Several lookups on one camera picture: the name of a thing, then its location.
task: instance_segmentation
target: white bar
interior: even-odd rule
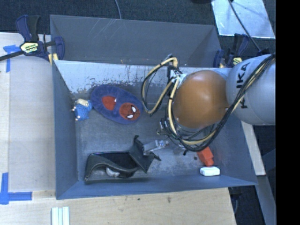
[[[62,224],[63,225],[70,225],[70,213],[69,213],[69,207],[63,207],[62,208]]]
[[[51,225],[59,225],[59,219],[58,219],[58,209],[59,208],[52,208],[51,209]]]

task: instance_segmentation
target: yellow cable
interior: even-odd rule
[[[177,65],[178,65],[177,58],[174,58],[174,57],[173,57],[173,58],[169,58],[169,59],[163,61],[161,64],[156,65],[156,66],[155,66],[155,67],[147,74],[147,76],[151,75],[151,74],[154,73],[156,70],[158,70],[160,67],[162,67],[163,65],[165,65],[166,63],[171,62],[171,61],[173,62],[173,66],[174,66],[174,67],[177,67]],[[170,88],[170,86],[172,85],[172,83],[173,83],[173,82],[170,81],[170,82],[167,84],[167,86],[166,86],[165,89],[163,90],[162,94],[161,94],[160,97],[158,98],[158,101],[156,102],[156,104],[154,105],[154,107],[153,107],[151,110],[149,110],[149,109],[146,107],[146,105],[144,104],[144,102],[143,102],[143,106],[144,106],[144,108],[145,108],[146,113],[152,114],[152,113],[155,112],[155,110],[157,109],[157,107],[158,107],[158,105],[160,104],[161,100],[164,98],[166,92],[168,91],[168,89]],[[145,84],[146,84],[146,83],[144,83],[143,86],[142,86],[142,97],[143,97],[143,98],[145,97]]]

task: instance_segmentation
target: blue clamp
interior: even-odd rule
[[[234,59],[240,57],[248,47],[249,37],[246,34],[235,34],[232,49],[228,48],[225,53],[224,50],[219,49],[215,55],[213,67],[218,68],[222,63],[226,68],[234,66]]]
[[[44,42],[39,41],[37,34],[37,23],[39,16],[20,16],[16,20],[16,28],[18,33],[24,38],[24,43],[20,45],[20,49],[17,52],[13,52],[0,57],[0,61],[10,59],[19,55],[36,56],[46,61],[49,60],[50,53],[47,51],[47,47],[55,46],[55,52],[59,60],[62,60],[65,55],[65,44],[63,38],[58,36],[53,41],[46,42],[44,35]]]

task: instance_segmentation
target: small figurine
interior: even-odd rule
[[[89,100],[78,99],[75,102],[75,106],[72,111],[75,113],[75,120],[82,121],[89,119],[89,112],[92,110],[93,106]]]

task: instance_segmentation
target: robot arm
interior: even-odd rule
[[[218,69],[197,71],[182,82],[177,73],[168,88],[167,117],[160,125],[187,150],[205,149],[232,113],[252,125],[275,124],[275,54],[238,63],[227,76]]]

